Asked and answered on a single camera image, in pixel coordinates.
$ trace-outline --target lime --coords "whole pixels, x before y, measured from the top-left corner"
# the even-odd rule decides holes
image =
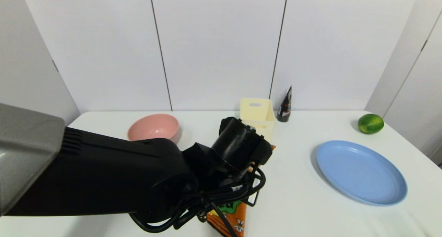
[[[359,130],[365,134],[374,134],[384,127],[384,120],[382,117],[375,114],[366,114],[359,118],[358,121]]]

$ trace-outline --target black cable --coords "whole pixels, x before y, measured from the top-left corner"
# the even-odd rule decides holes
[[[181,200],[178,203],[178,206],[176,207],[175,215],[173,215],[168,221],[166,221],[165,223],[163,223],[159,226],[152,226],[148,223],[143,223],[138,218],[137,213],[129,213],[129,215],[131,216],[132,220],[134,220],[134,222],[137,223],[137,225],[142,230],[149,232],[149,233],[159,233],[159,232],[163,232],[164,230],[170,228],[173,225],[173,223],[183,214],[183,211],[180,209],[180,206],[182,203],[183,203],[183,200]]]
[[[229,221],[227,221],[227,219],[225,218],[225,216],[223,215],[223,213],[221,212],[221,210],[218,208],[218,206],[216,206],[213,202],[210,203],[211,206],[213,207],[213,209],[216,211],[216,213],[218,214],[218,216],[221,218],[221,221],[224,223],[224,225],[227,227],[227,229],[230,232],[230,235],[232,237],[238,237],[237,233],[233,230],[232,225],[230,225]]]

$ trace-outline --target white backdrop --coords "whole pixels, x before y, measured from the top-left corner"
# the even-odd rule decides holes
[[[293,85],[294,109],[365,108],[414,1],[287,0],[272,100]]]
[[[83,113],[170,110],[150,0],[26,0]]]
[[[414,1],[287,0],[273,72],[285,0],[153,0],[165,71],[150,0],[27,0],[82,112],[363,109]]]

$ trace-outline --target orange snack bag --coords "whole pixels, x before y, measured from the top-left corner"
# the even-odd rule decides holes
[[[246,219],[246,210],[247,204],[236,201],[231,204],[225,204],[219,206],[219,209],[223,213],[223,215],[227,218],[227,221],[233,227],[238,237],[244,237],[244,228],[245,228],[245,219]],[[224,225],[221,218],[212,210],[207,214],[207,222],[215,228],[221,235],[225,237],[232,237],[229,233],[229,230]]]

